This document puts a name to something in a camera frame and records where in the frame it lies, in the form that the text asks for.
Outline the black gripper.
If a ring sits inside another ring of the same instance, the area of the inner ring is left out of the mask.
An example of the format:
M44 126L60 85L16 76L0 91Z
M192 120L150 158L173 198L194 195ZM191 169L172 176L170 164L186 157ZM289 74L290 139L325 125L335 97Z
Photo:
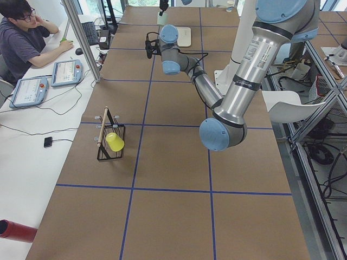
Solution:
M163 16L164 12L168 9L169 7L169 1L168 0L160 0L159 1L159 16Z

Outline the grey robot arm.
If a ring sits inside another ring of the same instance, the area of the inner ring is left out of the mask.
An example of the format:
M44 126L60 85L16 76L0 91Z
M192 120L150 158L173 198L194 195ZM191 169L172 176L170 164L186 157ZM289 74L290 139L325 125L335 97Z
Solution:
M192 0L181 0L179 2L181 2L184 6L189 5L191 3L196 4L196 1L192 1ZM176 1L160 0L159 1L159 11L158 11L159 17L163 17L164 13L167 11L168 7L174 6L175 3L176 3Z
M305 42L318 32L320 1L245 1L241 21L251 28L238 28L252 34L244 38L240 64L222 94L200 66L197 58L180 52L178 29L167 24L159 33L162 68L166 75L186 73L212 111L199 128L203 145L223 151L240 144L247 135L243 118L256 92L283 44Z

